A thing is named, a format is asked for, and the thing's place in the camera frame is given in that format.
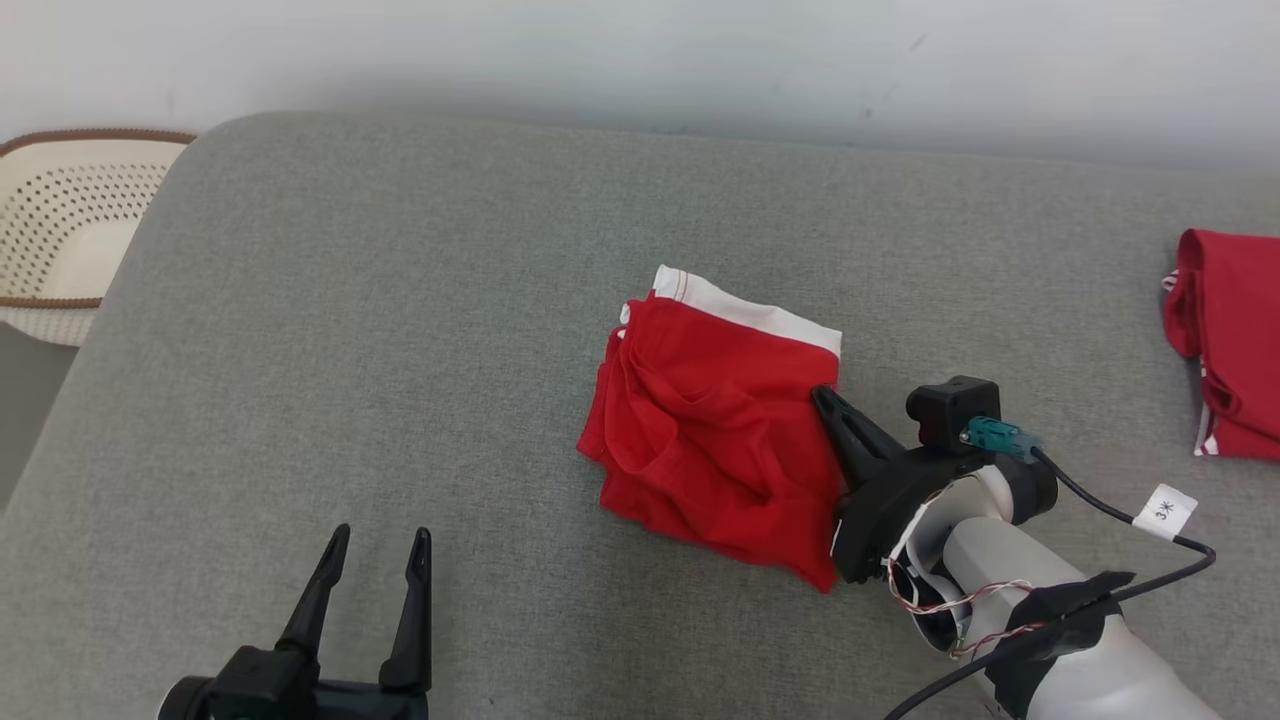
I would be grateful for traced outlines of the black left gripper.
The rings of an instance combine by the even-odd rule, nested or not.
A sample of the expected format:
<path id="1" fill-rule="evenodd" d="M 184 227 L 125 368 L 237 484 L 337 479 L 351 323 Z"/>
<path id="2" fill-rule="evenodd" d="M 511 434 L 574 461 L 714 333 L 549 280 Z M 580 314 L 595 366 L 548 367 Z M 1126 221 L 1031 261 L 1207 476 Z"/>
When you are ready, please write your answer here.
<path id="1" fill-rule="evenodd" d="M 349 524 L 332 533 L 274 651 L 243 646 L 215 676 L 184 676 L 166 693 L 160 719 L 428 719 L 433 683 L 433 538 L 413 537 L 406 594 L 390 656 L 376 683 L 319 676 L 317 657 L 333 588 L 340 580 Z"/>

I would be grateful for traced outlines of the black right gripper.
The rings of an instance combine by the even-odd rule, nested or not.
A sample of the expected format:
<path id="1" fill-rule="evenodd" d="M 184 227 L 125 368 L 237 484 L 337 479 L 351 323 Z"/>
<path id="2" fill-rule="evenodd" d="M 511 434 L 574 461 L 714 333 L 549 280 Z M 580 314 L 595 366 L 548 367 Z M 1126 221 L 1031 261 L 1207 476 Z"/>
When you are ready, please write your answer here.
<path id="1" fill-rule="evenodd" d="M 812 401 L 851 492 L 832 548 L 840 577 L 851 584 L 883 577 L 882 560 L 934 492 L 993 461 L 982 451 L 906 450 L 832 386 L 813 387 Z"/>

